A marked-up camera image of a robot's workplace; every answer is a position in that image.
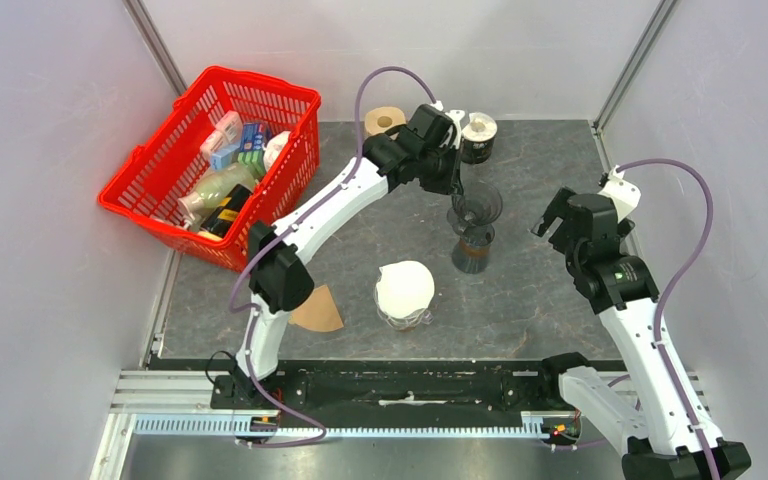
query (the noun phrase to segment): red basket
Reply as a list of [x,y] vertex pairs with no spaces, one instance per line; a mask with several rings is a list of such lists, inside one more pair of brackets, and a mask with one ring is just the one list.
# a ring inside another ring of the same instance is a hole
[[[210,67],[175,101],[151,140],[131,152],[98,203],[178,251],[239,272],[246,265],[251,225],[257,220],[271,224],[290,213],[319,167],[320,103],[319,94],[308,88],[259,73]],[[177,200],[207,170],[199,147],[229,110],[236,110],[243,121],[266,123],[274,133],[291,133],[234,225],[216,242],[175,226],[184,224]]]

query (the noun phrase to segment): toilet paper roll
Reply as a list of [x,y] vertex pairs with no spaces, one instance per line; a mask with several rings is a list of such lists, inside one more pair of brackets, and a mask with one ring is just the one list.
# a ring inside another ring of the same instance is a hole
[[363,125],[366,129],[366,136],[370,137],[405,123],[407,123],[405,112],[396,107],[378,107],[366,113]]

